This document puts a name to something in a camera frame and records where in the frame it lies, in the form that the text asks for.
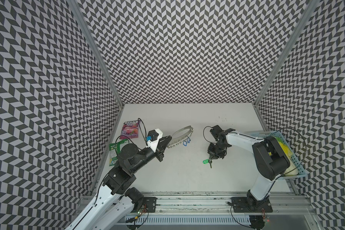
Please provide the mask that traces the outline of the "key with green tag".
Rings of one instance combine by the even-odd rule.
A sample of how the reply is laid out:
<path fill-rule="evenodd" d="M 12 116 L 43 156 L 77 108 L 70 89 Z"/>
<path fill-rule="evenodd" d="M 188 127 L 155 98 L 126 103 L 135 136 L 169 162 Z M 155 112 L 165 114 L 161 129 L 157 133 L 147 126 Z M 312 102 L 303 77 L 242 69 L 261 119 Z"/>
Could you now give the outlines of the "key with green tag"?
<path fill-rule="evenodd" d="M 212 159 L 211 159 L 211 158 L 205 159 L 205 160 L 203 161 L 203 164 L 209 164 L 209 165 L 210 165 L 210 168 L 212 169 Z"/>

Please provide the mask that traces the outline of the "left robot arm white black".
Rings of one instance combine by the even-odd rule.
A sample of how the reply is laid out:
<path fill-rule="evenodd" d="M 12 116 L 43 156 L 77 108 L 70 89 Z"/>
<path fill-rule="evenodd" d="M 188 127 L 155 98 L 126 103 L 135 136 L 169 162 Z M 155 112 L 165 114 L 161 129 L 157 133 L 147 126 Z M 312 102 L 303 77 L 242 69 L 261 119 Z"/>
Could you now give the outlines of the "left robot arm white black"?
<path fill-rule="evenodd" d="M 139 149 L 133 142 L 117 155 L 118 161 L 105 175 L 96 195 L 67 227 L 68 230 L 110 230 L 127 214 L 143 205 L 143 194 L 131 185 L 136 172 L 154 158 L 163 160 L 171 136 L 148 136 L 147 145 Z"/>

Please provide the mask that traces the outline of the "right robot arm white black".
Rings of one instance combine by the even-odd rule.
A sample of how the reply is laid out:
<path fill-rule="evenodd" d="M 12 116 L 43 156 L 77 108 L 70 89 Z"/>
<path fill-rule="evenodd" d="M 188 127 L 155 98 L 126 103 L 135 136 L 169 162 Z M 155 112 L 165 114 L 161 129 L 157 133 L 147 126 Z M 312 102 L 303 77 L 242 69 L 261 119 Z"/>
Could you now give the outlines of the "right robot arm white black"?
<path fill-rule="evenodd" d="M 272 136 L 258 138 L 241 134 L 232 128 L 223 130 L 219 125 L 210 127 L 209 132 L 215 142 L 209 143 L 209 158 L 204 163 L 212 165 L 213 160 L 224 159 L 227 149 L 233 146 L 251 152 L 259 175 L 247 193 L 246 204 L 255 207 L 268 201 L 276 180 L 290 167 L 290 160 L 277 139 Z"/>

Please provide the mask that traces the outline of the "purple candy bag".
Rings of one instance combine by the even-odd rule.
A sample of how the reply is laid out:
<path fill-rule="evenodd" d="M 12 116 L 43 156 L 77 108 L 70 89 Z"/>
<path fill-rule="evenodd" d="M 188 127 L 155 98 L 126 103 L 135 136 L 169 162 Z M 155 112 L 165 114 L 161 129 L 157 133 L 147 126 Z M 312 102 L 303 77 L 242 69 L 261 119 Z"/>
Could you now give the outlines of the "purple candy bag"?
<path fill-rule="evenodd" d="M 138 120 L 126 121 L 123 124 L 120 139 L 135 139 L 139 137 L 139 124 Z"/>

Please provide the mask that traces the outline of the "green candy bag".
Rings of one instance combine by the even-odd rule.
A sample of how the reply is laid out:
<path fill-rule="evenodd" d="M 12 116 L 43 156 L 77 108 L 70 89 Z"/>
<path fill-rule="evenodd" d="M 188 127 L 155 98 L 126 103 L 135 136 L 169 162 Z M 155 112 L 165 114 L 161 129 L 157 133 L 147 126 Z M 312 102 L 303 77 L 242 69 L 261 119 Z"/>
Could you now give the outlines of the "green candy bag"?
<path fill-rule="evenodd" d="M 129 144 L 128 139 L 120 140 L 116 143 L 109 144 L 109 166 L 114 166 L 117 162 L 117 155 L 121 152 L 122 148 Z"/>

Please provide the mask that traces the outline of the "light blue plastic basket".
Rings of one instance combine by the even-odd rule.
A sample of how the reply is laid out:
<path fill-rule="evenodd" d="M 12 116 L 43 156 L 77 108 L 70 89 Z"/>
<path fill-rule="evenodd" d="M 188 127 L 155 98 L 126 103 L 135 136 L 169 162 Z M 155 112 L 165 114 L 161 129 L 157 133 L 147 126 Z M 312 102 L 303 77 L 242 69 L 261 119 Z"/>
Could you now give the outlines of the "light blue plastic basket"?
<path fill-rule="evenodd" d="M 267 136 L 275 137 L 275 139 L 278 141 L 278 143 L 280 144 L 281 148 L 283 149 L 284 153 L 290 161 L 290 167 L 284 172 L 282 179 L 303 178 L 307 175 L 308 172 L 304 169 L 303 164 L 301 164 L 297 155 L 294 153 L 293 149 L 290 147 L 290 145 L 286 141 L 286 138 L 282 135 L 281 132 L 254 131 L 249 132 L 249 135 L 257 137 L 257 139 L 263 139 Z"/>

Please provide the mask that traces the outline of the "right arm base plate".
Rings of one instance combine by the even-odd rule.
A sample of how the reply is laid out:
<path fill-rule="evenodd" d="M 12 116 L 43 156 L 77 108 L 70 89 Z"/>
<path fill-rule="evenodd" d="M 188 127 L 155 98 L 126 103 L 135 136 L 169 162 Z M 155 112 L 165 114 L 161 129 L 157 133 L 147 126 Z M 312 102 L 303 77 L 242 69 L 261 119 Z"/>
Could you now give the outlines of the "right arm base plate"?
<path fill-rule="evenodd" d="M 272 213 L 273 208 L 268 197 L 258 201 L 253 197 L 232 197 L 231 203 L 235 213 Z"/>

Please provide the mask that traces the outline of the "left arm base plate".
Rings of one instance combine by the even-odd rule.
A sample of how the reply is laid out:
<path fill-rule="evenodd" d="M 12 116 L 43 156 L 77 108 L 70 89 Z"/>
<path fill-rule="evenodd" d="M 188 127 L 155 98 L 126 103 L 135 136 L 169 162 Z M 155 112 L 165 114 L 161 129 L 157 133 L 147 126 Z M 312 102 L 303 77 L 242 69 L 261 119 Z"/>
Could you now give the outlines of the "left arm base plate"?
<path fill-rule="evenodd" d="M 132 200 L 127 196 L 123 196 L 120 199 L 121 207 L 126 207 L 130 209 L 130 212 L 137 213 L 138 211 L 143 211 L 146 209 L 149 213 L 154 213 L 156 211 L 157 206 L 157 197 L 148 196 L 139 198 L 136 200 Z"/>

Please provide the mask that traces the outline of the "aluminium frame rail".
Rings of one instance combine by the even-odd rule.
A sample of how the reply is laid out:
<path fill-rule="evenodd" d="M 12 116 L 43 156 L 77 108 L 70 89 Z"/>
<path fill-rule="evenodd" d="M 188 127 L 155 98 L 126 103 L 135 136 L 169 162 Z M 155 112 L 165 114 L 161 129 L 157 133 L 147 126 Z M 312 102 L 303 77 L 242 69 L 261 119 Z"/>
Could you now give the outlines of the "aluminium frame rail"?
<path fill-rule="evenodd" d="M 310 201 L 303 195 L 278 192 L 269 196 L 272 213 L 235 213 L 232 197 L 245 197 L 244 193 L 145 193 L 157 197 L 154 213 L 146 209 L 129 213 L 117 225 L 128 230 L 143 230 L 156 225 L 214 225 L 243 226 L 253 229 L 321 230 Z"/>

